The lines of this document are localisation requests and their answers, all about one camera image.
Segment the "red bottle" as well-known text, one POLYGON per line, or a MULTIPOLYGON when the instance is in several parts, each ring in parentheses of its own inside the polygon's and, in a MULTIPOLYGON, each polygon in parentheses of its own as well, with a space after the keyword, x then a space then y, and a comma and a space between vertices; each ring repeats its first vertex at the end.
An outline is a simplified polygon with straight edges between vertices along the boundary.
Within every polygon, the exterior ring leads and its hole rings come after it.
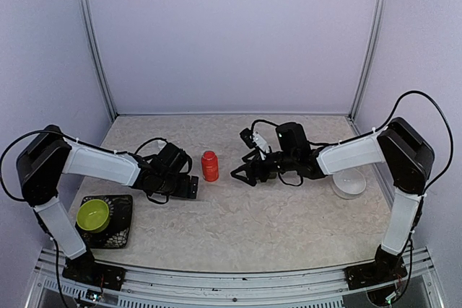
POLYGON ((203 153, 201 167, 205 181, 215 182, 219 179, 218 157, 213 151, 205 151, 203 153))

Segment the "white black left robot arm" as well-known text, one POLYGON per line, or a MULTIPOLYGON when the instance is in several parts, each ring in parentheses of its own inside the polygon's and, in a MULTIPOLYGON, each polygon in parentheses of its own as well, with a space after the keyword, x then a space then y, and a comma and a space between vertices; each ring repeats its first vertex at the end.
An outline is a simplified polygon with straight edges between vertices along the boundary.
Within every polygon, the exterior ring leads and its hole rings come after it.
POLYGON ((197 197, 199 179, 191 174, 191 156, 166 139, 157 153, 141 155, 138 151, 104 149, 49 125, 13 140, 1 158, 6 159, 9 151, 26 138, 32 140, 16 159, 20 195, 9 191, 5 179, 1 180, 1 189, 11 200, 26 203, 33 210, 45 232, 66 258, 73 260, 73 271, 87 283, 100 277, 101 267, 89 257, 89 246, 60 201, 58 187, 64 176, 75 176, 80 181, 90 177, 138 190, 157 205, 171 198, 197 197))

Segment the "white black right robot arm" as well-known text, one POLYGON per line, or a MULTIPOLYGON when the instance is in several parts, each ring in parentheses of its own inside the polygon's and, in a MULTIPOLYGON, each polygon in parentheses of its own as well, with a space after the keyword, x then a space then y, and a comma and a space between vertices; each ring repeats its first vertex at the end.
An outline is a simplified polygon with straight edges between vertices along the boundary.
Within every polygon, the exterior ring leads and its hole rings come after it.
POLYGON ((280 150, 273 151, 253 126, 240 132, 251 150, 231 176, 247 185, 281 179, 295 172, 301 180, 318 180, 370 164, 384 164, 393 179, 395 197, 391 219, 369 267, 374 281, 396 272, 400 257, 422 214, 427 189, 442 177, 431 176, 435 153, 403 118, 388 115, 378 128, 336 143, 309 141, 296 122, 274 125, 280 150))

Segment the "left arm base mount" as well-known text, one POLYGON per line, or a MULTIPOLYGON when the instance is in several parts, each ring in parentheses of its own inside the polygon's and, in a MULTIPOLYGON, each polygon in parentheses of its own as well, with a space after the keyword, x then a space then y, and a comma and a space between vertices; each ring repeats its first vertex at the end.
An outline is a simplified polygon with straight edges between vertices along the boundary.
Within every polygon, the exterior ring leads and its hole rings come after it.
POLYGON ((66 265, 62 272, 66 279, 114 291, 121 290, 125 274, 125 268, 102 263, 93 263, 82 268, 66 265))

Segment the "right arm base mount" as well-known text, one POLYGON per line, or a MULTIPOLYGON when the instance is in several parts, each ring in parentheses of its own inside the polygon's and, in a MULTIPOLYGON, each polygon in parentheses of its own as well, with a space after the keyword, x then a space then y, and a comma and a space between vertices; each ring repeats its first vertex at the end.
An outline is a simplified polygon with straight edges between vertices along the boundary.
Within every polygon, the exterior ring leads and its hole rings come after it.
POLYGON ((375 263, 365 263, 345 268, 344 274, 349 290, 356 290, 404 278, 408 272, 405 265, 397 265, 389 270, 375 263))

